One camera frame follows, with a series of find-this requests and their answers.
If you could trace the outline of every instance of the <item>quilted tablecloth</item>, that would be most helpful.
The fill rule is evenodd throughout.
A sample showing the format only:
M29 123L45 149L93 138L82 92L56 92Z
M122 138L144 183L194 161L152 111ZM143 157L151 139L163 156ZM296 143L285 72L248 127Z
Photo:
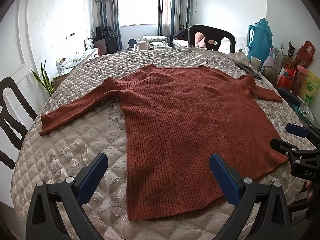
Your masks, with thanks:
M84 96L107 77L120 78L150 63L159 67L194 67L204 64L235 78L245 74L228 57L248 63L243 53L223 55L188 47L123 52L97 57L72 71L50 97L43 113ZM256 80L256 83L272 89L265 78ZM259 98L256 98L256 102L282 139L295 144L299 149L312 148L309 141L285 132L288 122L301 125L287 103ZM57 183L68 176L75 176L99 152L107 154L109 167L90 202L83 208L105 239L209 240L213 239L233 211L232 205L224 203L192 216L182 214L155 220L128 221L125 205L127 138L124 115L115 99L100 103L90 112L49 135L41 137L41 128L41 119L37 117L25 136L12 175L12 200L16 212L24 221L37 181L42 179L46 183ZM266 175L261 182L270 184L275 180L281 181L288 203L293 201L303 185L302 179L290 175L288 162ZM59 204L58 207L70 236L78 239L63 205ZM259 205L256 204L240 238L248 234L258 208Z

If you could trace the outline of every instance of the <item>rust-colored knit sweater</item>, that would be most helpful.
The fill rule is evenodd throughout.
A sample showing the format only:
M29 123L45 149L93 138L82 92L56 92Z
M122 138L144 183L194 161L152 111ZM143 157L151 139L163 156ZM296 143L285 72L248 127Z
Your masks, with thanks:
M256 179L285 162L270 148L279 137L253 95L282 102L252 75L147 65L120 80L107 78L84 97L41 116L44 135L102 100L120 100L127 145L129 220L199 210L223 196L209 168L220 153L243 177Z

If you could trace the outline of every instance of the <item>silver screw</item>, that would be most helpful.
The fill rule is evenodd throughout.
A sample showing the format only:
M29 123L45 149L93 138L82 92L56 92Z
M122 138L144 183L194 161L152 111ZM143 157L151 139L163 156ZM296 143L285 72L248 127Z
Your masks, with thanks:
M279 181L275 181L275 182L274 182L274 185L275 185L276 187L281 187L281 183L280 183Z
M40 187L40 186L43 185L43 183L44 183L43 180L39 180L39 181L37 182L37 186Z
M244 178L244 180L243 180L246 184L251 184L252 183L252 179L250 179L250 178Z
M75 180L74 177L67 177L67 178L66 178L66 183L71 183L71 182L73 182L74 180Z

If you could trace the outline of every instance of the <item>potted plant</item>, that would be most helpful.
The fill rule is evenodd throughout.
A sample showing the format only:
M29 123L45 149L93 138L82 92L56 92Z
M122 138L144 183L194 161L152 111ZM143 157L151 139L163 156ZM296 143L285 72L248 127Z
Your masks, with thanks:
M33 75L35 76L36 80L43 85L43 87L45 88L45 90L47 90L47 92L49 93L50 96L52 96L54 89L53 89L53 85L51 80L49 79L47 72L45 71L45 63L44 62L44 67L42 66L41 63L41 77L42 77L42 81L41 78L37 75L37 73L35 73L34 71L32 71Z

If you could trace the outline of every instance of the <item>curtain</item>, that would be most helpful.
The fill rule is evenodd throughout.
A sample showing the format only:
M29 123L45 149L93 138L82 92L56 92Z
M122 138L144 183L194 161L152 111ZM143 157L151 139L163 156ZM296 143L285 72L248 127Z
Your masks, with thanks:
M118 50L122 49L119 25L118 0L96 0L98 23L104 28L110 26L117 35Z
M190 24L191 0L159 0L158 35L169 38L179 30L179 25L188 28Z

